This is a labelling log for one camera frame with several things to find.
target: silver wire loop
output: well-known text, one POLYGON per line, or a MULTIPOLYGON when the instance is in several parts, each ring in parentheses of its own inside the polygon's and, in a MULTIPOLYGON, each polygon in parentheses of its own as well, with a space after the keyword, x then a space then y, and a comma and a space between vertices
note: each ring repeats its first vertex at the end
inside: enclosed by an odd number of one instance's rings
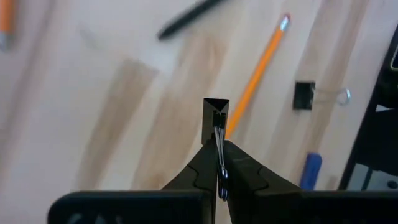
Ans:
POLYGON ((332 100, 317 100, 317 101, 312 101, 312 104, 320 104, 320 103, 331 103, 335 102, 339 106, 347 106, 351 102, 352 96, 351 96, 351 91, 347 88, 343 88, 339 91, 326 91, 326 90, 319 90, 319 89, 312 89, 314 94, 316 92, 318 93, 323 93, 324 95, 334 95, 335 97, 332 100), (344 94, 345 97, 343 100, 339 98, 340 95, 344 94))
POLYGON ((226 183, 228 181, 228 171, 225 169, 224 163, 224 139, 225 139, 225 129, 214 127, 216 136, 216 145, 218 151, 218 196, 223 201, 228 198, 228 191, 226 189, 226 183))

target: black binder clip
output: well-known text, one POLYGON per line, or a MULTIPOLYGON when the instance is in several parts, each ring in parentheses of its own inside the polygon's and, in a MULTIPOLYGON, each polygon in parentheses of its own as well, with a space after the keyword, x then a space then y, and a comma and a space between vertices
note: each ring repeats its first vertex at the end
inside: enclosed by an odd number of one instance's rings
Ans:
POLYGON ((316 103, 337 103, 340 106, 346 106, 351 101, 351 92, 347 88, 339 91, 326 91, 315 88, 315 82, 296 82, 293 98, 293 110, 312 110, 316 103), (315 93, 321 93, 330 97, 326 100, 314 101, 315 93))

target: wooden plank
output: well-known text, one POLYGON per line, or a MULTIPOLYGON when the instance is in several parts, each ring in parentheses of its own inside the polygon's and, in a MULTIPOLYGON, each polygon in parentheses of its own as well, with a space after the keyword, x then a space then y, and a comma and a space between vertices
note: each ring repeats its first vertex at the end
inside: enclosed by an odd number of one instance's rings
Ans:
POLYGON ((21 1, 16 5, 13 45, 0 53, 0 151, 1 167, 7 167, 9 153, 5 150, 17 113, 17 102, 31 81, 29 76, 40 38, 46 31, 53 4, 48 0, 21 1))
MULTIPOLYGON (((397 3, 231 0, 158 42, 164 22, 193 3, 55 2, 15 102, 1 158, 0 222, 44 222, 50 204, 71 190, 163 186, 200 148, 202 98, 228 98, 233 110, 286 12, 291 26, 232 140, 295 183, 306 153, 319 152, 317 188, 336 188, 397 3), (348 87, 352 103, 293 111, 296 80, 348 87)), ((230 222, 225 203, 217 212, 218 223, 230 222)))

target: blue marker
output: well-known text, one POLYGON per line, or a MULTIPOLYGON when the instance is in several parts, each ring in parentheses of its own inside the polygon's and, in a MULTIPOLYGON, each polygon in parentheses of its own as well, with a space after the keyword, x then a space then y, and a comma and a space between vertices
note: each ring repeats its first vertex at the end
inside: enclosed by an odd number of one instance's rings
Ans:
POLYGON ((318 153, 309 153, 305 161, 300 187, 303 190, 313 190, 317 184, 319 170, 322 165, 322 157, 318 153))

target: orange pencil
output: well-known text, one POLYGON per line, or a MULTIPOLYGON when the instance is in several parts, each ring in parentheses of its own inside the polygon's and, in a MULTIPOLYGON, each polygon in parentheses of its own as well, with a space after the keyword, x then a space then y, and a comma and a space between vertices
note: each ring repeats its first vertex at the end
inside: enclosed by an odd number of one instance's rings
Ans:
POLYGON ((15 1, 0 0, 0 49, 2 50, 7 50, 10 45, 15 1))
POLYGON ((282 19, 282 22, 279 24, 279 26, 276 28, 274 35, 272 36, 270 42, 268 43, 268 46, 266 48, 266 51, 264 55, 262 56, 260 62, 258 63, 250 82, 246 86, 246 89, 242 95, 241 100, 239 103, 236 105, 235 111, 232 114, 232 117, 228 119, 228 127, 226 130, 226 136, 225 139, 229 139, 237 127, 239 120, 241 119, 244 110, 250 103, 250 100, 257 89, 257 86, 259 85, 261 78, 269 65, 269 62, 272 59, 272 56, 275 54, 275 51, 277 50, 280 41, 282 40, 282 37, 284 36, 284 32, 288 28, 290 23, 290 16, 286 14, 284 18, 282 19))

